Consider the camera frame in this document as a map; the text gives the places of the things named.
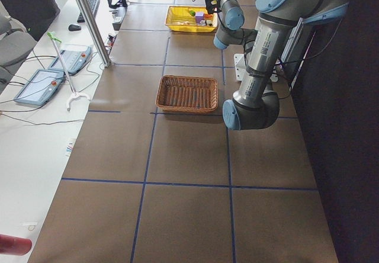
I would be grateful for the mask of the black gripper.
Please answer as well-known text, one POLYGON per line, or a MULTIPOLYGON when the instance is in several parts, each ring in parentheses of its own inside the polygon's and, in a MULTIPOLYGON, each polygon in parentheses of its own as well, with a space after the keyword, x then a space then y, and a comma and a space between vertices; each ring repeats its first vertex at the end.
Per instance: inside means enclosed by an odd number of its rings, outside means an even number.
POLYGON ((205 0, 205 7, 208 13, 219 13, 219 0, 205 0))

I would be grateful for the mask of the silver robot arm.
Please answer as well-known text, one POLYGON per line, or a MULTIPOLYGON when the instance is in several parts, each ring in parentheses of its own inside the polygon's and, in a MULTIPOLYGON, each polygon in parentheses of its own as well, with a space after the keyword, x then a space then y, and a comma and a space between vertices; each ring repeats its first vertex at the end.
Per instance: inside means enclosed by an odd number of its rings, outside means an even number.
POLYGON ((270 77, 298 21, 324 24, 342 18, 349 0, 255 0, 256 29, 243 28, 245 16, 238 0, 205 0, 205 4, 209 13, 219 16, 214 45, 244 48, 246 72, 232 99, 223 104, 224 123, 230 130, 250 130, 268 128, 278 117, 280 102, 270 77))

